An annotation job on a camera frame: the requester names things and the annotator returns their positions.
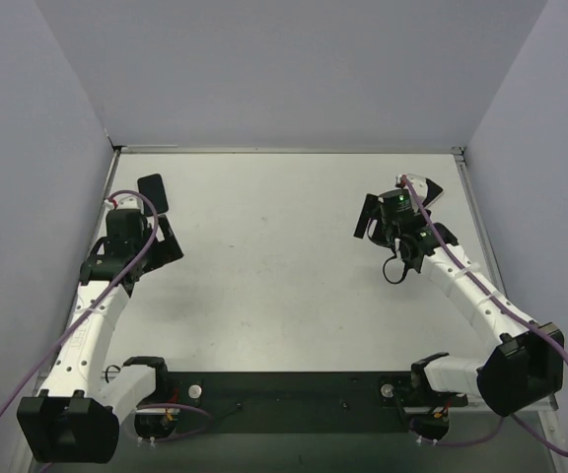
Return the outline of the black phone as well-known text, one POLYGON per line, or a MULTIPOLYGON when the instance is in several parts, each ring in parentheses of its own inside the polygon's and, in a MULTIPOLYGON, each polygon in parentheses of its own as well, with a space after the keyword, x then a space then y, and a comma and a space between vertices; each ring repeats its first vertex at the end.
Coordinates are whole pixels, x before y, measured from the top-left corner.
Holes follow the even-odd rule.
POLYGON ((169 211, 169 202, 162 176, 153 173, 137 179, 137 189, 154 206, 159 215, 169 211))

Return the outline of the beige phone case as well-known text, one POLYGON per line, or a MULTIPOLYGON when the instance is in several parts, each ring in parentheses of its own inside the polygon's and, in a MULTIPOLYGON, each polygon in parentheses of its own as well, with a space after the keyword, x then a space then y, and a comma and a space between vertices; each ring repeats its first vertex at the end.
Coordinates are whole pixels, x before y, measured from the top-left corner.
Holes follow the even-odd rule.
POLYGON ((423 204, 425 208, 428 208, 443 195, 444 188, 430 178, 426 178, 425 183, 427 186, 427 193, 423 200, 423 204))

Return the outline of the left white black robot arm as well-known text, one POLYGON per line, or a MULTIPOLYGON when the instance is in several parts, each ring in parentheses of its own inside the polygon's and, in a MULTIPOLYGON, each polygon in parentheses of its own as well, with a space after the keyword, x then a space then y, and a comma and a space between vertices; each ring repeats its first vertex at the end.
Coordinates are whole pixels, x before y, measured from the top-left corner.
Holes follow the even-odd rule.
POLYGON ((102 382, 102 372, 135 284, 182 256, 166 216, 151 224, 137 207, 107 213, 106 235, 81 268, 79 300, 56 361, 37 395, 23 398, 17 409, 36 461, 107 463, 128 415, 140 405, 172 398, 173 382, 161 357, 131 357, 109 383, 102 382))

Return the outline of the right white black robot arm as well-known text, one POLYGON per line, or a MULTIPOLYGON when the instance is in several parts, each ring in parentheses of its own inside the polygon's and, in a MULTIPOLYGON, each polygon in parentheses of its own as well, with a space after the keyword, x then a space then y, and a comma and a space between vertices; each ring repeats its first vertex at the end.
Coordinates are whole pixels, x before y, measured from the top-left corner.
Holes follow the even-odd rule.
POLYGON ((415 271, 438 287, 484 344, 481 358, 440 352, 413 363, 413 387, 426 397, 479 397, 502 417, 559 391, 564 377, 557 352, 564 344, 561 331, 517 312, 457 237, 430 217, 429 210, 414 209, 407 189, 398 188, 367 195, 354 231, 355 237, 390 250, 405 272, 415 271))

